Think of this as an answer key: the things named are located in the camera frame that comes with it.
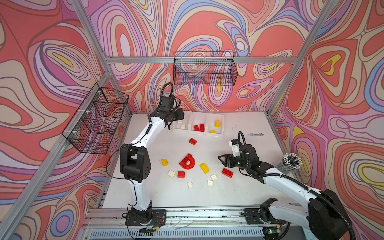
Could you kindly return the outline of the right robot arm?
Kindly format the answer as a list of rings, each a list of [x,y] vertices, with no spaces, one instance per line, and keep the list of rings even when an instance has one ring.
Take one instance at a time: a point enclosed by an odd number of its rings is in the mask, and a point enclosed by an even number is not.
[[[242,175],[273,187],[297,202],[292,205],[269,198],[260,204],[256,213],[245,210],[248,221],[264,224],[285,221],[310,230],[319,240],[339,240],[345,234],[349,234],[351,240],[357,238],[353,223],[335,192],[309,187],[262,162],[256,149],[245,141],[233,139],[229,145],[232,153],[218,157],[224,167],[238,168]]]

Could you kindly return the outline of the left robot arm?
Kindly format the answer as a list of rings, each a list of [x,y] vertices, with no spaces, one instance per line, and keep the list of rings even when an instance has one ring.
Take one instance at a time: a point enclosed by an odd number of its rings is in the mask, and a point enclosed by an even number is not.
[[[153,217],[152,200],[144,184],[151,171],[149,147],[173,122],[183,120],[185,113],[181,102],[173,94],[173,83],[166,83],[161,89],[158,106],[148,115],[148,123],[141,133],[129,144],[120,148],[120,173],[129,181],[135,202],[129,207],[127,217],[146,224]]]

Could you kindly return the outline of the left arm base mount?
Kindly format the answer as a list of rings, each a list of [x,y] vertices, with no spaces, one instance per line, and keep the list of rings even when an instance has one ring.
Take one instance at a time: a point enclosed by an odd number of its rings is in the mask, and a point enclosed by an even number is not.
[[[138,237],[152,237],[166,223],[167,210],[137,211],[128,210],[122,214],[125,226],[132,239]]]

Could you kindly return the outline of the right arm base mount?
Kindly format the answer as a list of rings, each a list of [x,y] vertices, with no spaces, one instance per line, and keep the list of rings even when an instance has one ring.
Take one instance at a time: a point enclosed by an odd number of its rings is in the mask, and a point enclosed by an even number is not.
[[[240,214],[245,217],[248,225],[267,225],[262,227],[264,240],[282,240],[290,229],[290,224],[283,229],[286,221],[277,220],[259,208],[244,209]]]

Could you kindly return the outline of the red square lego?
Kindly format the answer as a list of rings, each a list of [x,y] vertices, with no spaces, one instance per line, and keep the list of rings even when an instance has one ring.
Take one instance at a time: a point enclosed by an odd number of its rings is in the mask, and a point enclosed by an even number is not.
[[[186,177],[186,173],[184,171],[178,171],[178,179],[184,179]]]

